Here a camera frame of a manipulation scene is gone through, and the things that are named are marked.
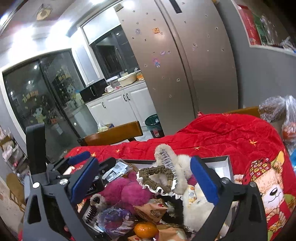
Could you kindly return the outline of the brown lace scrunchie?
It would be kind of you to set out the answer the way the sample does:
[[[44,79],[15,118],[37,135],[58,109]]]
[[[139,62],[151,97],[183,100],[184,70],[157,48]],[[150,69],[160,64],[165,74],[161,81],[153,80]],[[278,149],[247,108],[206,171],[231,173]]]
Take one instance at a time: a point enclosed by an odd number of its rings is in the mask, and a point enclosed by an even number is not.
[[[142,168],[137,172],[137,182],[151,193],[173,196],[177,185],[177,175],[164,165]]]

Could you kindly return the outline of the purple anime badge bag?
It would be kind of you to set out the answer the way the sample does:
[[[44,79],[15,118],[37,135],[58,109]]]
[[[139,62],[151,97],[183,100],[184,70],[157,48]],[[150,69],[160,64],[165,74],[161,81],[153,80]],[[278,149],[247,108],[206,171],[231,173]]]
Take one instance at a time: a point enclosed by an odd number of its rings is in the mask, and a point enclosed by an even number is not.
[[[126,209],[110,207],[98,214],[96,224],[113,240],[133,230],[137,220]]]

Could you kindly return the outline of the gold triangle snack pack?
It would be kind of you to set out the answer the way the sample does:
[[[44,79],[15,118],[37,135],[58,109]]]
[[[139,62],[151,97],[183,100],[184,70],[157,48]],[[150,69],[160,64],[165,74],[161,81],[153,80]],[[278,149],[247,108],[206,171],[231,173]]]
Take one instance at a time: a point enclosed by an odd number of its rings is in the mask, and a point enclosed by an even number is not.
[[[134,206],[134,209],[143,220],[158,223],[168,210],[168,206],[162,199],[150,199],[142,206]]]

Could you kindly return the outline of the orange tangerine front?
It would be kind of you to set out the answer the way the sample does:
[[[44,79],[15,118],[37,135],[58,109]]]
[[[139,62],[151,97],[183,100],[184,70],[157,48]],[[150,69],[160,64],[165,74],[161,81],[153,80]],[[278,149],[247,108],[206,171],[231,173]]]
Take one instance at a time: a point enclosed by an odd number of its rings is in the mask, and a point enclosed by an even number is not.
[[[140,238],[153,238],[158,233],[159,230],[153,222],[139,222],[133,229],[134,233]]]

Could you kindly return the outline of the beige plush rabbit toy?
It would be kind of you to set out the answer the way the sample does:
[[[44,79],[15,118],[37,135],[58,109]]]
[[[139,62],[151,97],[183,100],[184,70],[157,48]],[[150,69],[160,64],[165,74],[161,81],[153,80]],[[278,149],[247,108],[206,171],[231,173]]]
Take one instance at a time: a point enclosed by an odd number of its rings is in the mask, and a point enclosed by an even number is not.
[[[177,178],[177,184],[174,193],[183,195],[188,186],[188,180],[192,176],[190,169],[191,157],[185,154],[177,155],[173,149],[167,144],[160,144],[154,152],[154,167],[165,165],[171,168]]]

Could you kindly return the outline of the magenta plush bear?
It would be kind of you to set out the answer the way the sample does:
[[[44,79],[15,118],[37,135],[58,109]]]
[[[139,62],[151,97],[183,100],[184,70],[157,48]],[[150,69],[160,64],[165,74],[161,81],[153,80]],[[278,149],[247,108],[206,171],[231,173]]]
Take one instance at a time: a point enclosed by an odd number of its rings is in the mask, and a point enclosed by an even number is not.
[[[137,182],[136,172],[131,171],[126,177],[120,177],[107,184],[99,193],[109,206],[118,206],[136,214],[134,206],[143,206],[153,198],[148,189],[143,189]]]

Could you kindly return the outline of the dark glass sliding door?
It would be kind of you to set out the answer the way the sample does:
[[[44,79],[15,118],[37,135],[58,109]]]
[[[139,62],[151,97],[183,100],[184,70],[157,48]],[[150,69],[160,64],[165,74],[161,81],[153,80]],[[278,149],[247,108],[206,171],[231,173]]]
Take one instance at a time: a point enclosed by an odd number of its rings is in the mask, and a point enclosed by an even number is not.
[[[45,125],[50,161],[97,131],[80,92],[86,87],[70,50],[45,54],[4,72],[4,86],[22,130]]]

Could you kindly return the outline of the wooden chair back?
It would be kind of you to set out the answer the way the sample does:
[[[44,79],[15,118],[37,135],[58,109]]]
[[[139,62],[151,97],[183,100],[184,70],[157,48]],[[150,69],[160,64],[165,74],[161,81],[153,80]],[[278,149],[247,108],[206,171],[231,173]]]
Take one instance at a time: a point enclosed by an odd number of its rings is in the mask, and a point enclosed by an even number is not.
[[[142,135],[143,132],[139,121],[133,121],[80,138],[78,143],[81,146],[105,146],[117,144],[125,140],[132,142],[135,141],[135,137],[140,137]]]

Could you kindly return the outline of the white plush bear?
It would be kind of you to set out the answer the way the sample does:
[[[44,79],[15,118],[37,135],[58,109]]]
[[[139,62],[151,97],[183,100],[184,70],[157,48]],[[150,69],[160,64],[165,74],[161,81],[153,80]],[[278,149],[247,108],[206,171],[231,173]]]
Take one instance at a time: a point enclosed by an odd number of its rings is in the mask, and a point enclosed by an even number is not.
[[[183,194],[183,223],[198,232],[211,214],[214,204],[208,202],[199,184],[188,185]]]

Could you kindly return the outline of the green trash bin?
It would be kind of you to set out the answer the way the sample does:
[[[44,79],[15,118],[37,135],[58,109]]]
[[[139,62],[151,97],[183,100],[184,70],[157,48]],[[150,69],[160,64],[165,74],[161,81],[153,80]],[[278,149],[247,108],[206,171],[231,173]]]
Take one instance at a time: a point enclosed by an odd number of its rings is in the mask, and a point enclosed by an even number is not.
[[[153,138],[162,138],[165,136],[157,114],[149,116],[144,123]]]

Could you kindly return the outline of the white kitchen cabinet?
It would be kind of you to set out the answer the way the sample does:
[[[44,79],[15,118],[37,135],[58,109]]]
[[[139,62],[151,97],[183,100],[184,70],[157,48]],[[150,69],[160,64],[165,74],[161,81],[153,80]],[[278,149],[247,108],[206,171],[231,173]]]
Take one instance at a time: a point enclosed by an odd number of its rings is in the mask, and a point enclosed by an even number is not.
[[[87,104],[97,123],[122,124],[139,121],[145,127],[145,120],[156,114],[154,103],[145,81],[137,81],[108,93]]]

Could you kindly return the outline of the black microwave oven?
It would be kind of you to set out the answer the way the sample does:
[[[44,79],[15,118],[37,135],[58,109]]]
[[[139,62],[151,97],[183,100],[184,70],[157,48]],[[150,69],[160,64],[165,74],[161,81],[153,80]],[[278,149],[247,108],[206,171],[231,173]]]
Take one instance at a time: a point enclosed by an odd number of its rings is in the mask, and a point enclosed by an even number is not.
[[[102,78],[81,90],[79,94],[81,95],[84,103],[88,103],[97,98],[100,98],[105,93],[105,89],[107,88],[107,86],[108,84],[105,78]]]

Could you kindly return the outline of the blue plastic bag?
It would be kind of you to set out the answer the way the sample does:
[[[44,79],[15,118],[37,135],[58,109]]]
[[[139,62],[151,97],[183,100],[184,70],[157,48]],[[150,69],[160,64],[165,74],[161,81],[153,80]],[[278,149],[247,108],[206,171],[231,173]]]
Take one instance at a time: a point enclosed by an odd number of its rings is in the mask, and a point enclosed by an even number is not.
[[[290,161],[293,167],[293,171],[294,173],[296,173],[296,149],[294,149],[294,151],[290,155]]]

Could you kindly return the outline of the cream basin on counter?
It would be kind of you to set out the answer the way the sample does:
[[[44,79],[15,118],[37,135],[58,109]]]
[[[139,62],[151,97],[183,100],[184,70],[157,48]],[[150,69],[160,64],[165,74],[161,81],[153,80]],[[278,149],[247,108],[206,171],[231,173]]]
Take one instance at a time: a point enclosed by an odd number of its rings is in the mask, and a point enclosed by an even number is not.
[[[121,87],[126,87],[136,82],[136,80],[137,80],[137,74],[134,72],[119,78],[118,82],[121,85]]]

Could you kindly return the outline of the silver double door refrigerator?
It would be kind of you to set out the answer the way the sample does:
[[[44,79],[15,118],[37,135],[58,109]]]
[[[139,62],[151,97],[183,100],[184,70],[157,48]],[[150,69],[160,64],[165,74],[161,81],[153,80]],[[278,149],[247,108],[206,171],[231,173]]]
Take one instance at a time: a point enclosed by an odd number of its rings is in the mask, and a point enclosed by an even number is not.
[[[231,44],[212,1],[120,1],[115,12],[163,131],[238,107]]]

